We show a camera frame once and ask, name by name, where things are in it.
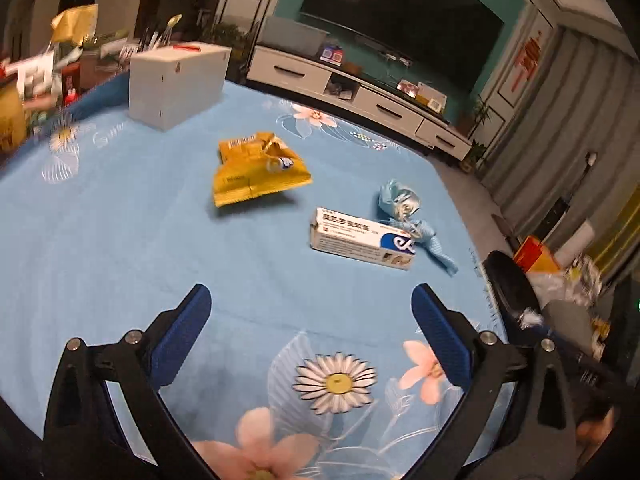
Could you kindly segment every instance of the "floral tablecloth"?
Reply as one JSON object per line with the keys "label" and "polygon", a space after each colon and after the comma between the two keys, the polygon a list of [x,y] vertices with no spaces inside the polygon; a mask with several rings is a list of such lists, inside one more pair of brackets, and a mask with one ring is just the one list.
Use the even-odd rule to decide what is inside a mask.
{"label": "floral tablecloth", "polygon": [[[218,141],[256,131],[300,154],[313,184],[216,209]],[[392,178],[417,192],[415,218],[436,229],[454,276],[420,248],[404,271],[309,247],[316,206],[384,219],[378,190]],[[1,175],[0,203],[0,395],[38,434],[69,338],[114,342],[203,283],[212,314],[160,393],[222,479],[391,479],[461,397],[412,317],[413,288],[429,283],[504,336],[468,233],[423,156],[231,83],[168,132],[125,107],[62,117]],[[148,454],[111,391],[133,449]],[[472,459],[489,449],[508,398]]]}

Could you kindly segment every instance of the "pink flower print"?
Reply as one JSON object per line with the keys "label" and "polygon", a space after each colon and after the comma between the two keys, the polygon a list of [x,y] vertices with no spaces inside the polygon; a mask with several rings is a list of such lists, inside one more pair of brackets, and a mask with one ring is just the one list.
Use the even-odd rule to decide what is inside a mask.
{"label": "pink flower print", "polygon": [[318,450],[318,439],[299,433],[273,443],[273,419],[268,408],[246,412],[236,426],[240,449],[207,440],[192,445],[221,480],[308,480],[295,476]]}
{"label": "pink flower print", "polygon": [[331,126],[332,128],[335,128],[337,126],[331,116],[323,114],[318,110],[313,110],[313,108],[307,108],[306,106],[297,104],[294,104],[293,108],[297,112],[293,115],[296,119],[307,120],[312,126],[317,126],[318,128],[320,128],[323,124]]}
{"label": "pink flower print", "polygon": [[405,341],[402,346],[409,359],[417,366],[405,372],[398,387],[407,390],[420,379],[424,379],[420,388],[420,398],[426,404],[437,404],[440,401],[440,382],[447,377],[433,350],[421,341]]}

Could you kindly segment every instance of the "white shelf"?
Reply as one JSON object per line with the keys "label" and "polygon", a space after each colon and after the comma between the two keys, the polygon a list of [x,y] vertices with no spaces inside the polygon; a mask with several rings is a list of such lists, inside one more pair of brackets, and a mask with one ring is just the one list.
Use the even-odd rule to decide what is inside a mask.
{"label": "white shelf", "polygon": [[[357,83],[350,100],[325,92],[332,74]],[[424,146],[450,153],[462,160],[471,142],[455,128],[414,104],[338,68],[287,52],[257,46],[247,79],[284,88],[335,105],[403,134]]]}

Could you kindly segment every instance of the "teal wall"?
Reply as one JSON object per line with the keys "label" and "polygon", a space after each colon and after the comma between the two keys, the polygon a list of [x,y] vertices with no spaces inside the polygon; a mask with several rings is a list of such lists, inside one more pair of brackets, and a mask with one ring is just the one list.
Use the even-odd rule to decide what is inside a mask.
{"label": "teal wall", "polygon": [[[386,77],[387,66],[382,57],[373,50],[357,44],[354,41],[353,34],[345,31],[343,28],[332,27],[330,24],[322,22],[321,20],[314,20],[313,18],[301,16],[299,11],[303,1],[304,0],[278,0],[275,14],[283,18],[290,18],[314,27],[322,28],[322,30],[327,30],[332,37],[337,39],[340,46],[343,47],[345,51],[345,58],[362,65],[365,72],[369,75],[380,79],[384,79]],[[492,49],[491,54],[489,55],[487,62],[476,81],[471,95],[479,94],[482,88],[484,88],[485,83],[489,79],[491,72],[496,67],[500,56],[502,55],[504,47],[511,37],[513,27],[518,21],[520,11],[525,5],[524,0],[480,1],[504,22],[504,27],[502,28],[500,36],[495,42],[494,48]],[[404,76],[412,82],[421,80],[424,83],[430,83],[434,88],[445,93],[448,96],[445,116],[451,121],[456,120],[459,111],[466,105],[466,102],[468,102],[469,95],[466,94],[466,92],[460,91],[453,83],[442,78],[442,76],[431,73],[427,67],[421,66],[419,63],[414,63],[405,75],[403,75],[403,72],[398,67],[395,67],[392,69],[391,75],[395,78]]]}

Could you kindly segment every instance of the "yellow bag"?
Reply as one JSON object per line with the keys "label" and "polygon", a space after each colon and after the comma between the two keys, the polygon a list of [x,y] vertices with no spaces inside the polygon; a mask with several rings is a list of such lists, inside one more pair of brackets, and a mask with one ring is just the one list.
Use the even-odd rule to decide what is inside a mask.
{"label": "yellow bag", "polygon": [[74,45],[81,45],[84,38],[90,38],[95,34],[97,20],[97,4],[64,10],[51,20],[51,43],[70,41]]}
{"label": "yellow bag", "polygon": [[217,207],[311,184],[305,163],[271,132],[218,145],[222,166],[213,177]]}
{"label": "yellow bag", "polygon": [[16,73],[0,80],[0,152],[9,153],[27,136],[24,109],[15,83]]}

